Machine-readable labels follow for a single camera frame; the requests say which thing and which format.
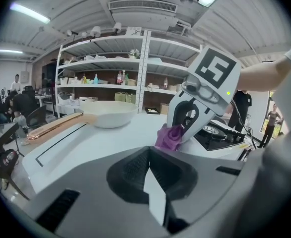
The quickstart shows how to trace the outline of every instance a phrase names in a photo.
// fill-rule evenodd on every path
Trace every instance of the black vent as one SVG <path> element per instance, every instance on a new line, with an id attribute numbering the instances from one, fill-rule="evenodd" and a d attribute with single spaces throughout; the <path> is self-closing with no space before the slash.
<path id="1" fill-rule="evenodd" d="M 79 196 L 78 191 L 66 189 L 36 220 L 38 224 L 47 230 L 54 232 L 67 212 Z"/>

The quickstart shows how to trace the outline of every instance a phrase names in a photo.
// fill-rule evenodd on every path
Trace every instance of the white table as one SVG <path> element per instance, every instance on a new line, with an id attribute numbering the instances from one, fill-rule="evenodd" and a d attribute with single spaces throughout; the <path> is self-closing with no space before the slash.
<path id="1" fill-rule="evenodd" d="M 35 98 L 38 99 L 39 102 L 40 102 L 40 107 L 43 105 L 43 104 L 42 104 L 42 100 L 43 100 L 43 99 L 47 99 L 47 98 L 51 98 L 51 97 L 52 97 L 51 94 L 42 95 L 42 96 L 40 96 L 40 95 L 35 95 Z"/>
<path id="2" fill-rule="evenodd" d="M 79 123 L 35 148 L 23 158 L 22 163 L 38 193 L 82 163 L 132 148 L 153 146 L 157 131 L 165 122 L 165 115 L 139 114 L 127 125 L 115 129 L 101 129 Z M 233 151 L 233 147 L 207 151 L 192 137 L 181 146 L 180 151 L 203 157 L 236 160 L 242 148 L 234 147 L 237 147 L 237 151 Z"/>

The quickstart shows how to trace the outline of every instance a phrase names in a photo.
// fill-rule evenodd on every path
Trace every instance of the white wall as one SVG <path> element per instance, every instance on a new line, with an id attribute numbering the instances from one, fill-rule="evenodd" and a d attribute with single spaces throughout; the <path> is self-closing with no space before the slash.
<path id="1" fill-rule="evenodd" d="M 262 140 L 264 134 L 260 132 L 266 116 L 269 92 L 249 92 L 252 98 L 252 106 L 248 113 L 251 115 L 251 125 L 253 136 Z"/>
<path id="2" fill-rule="evenodd" d="M 22 87 L 31 85 L 32 64 L 18 61 L 0 61 L 0 92 L 2 88 L 10 89 L 14 77 L 21 74 L 21 71 L 28 71 L 28 83 L 22 83 Z"/>

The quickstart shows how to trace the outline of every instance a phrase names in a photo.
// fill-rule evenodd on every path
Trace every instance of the metal shelving unit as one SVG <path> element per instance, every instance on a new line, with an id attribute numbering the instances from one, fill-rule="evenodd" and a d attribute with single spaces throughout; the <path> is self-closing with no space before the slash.
<path id="1" fill-rule="evenodd" d="M 73 84 L 58 85 L 55 88 L 57 113 L 60 117 L 58 104 L 58 89 L 61 88 L 77 88 L 77 87 L 98 87 L 98 88 L 117 88 L 136 91 L 136 105 L 138 113 L 142 113 L 146 74 L 154 73 L 164 76 L 173 76 L 184 78 L 188 75 L 187 67 L 161 62 L 159 60 L 148 59 L 149 56 L 159 58 L 170 58 L 181 62 L 186 62 L 200 52 L 199 49 L 170 41 L 166 39 L 151 37 L 151 32 L 144 30 L 143 36 L 108 36 L 96 38 L 88 41 L 79 42 L 68 47 L 60 47 L 57 64 L 60 63 L 62 52 L 67 52 L 75 57 L 83 58 L 86 55 L 105 55 L 105 54 L 127 54 L 131 49 L 140 50 L 139 59 L 126 58 L 108 58 L 82 60 L 65 65 L 57 66 L 56 78 L 63 73 L 65 69 L 75 72 L 94 71 L 94 70 L 126 70 L 138 72 L 137 86 L 122 85 L 103 85 L 103 84 Z M 153 89 L 152 92 L 175 95 L 175 91 Z"/>

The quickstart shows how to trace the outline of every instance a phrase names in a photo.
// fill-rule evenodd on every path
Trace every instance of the robotic arm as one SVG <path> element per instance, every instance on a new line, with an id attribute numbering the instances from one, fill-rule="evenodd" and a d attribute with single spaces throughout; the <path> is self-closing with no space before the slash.
<path id="1" fill-rule="evenodd" d="M 170 102 L 167 126 L 182 124 L 181 143 L 200 131 L 215 115 L 222 116 L 238 83 L 241 64 L 234 56 L 205 47 L 188 68 L 189 75 Z M 192 120 L 184 125 L 189 112 Z"/>

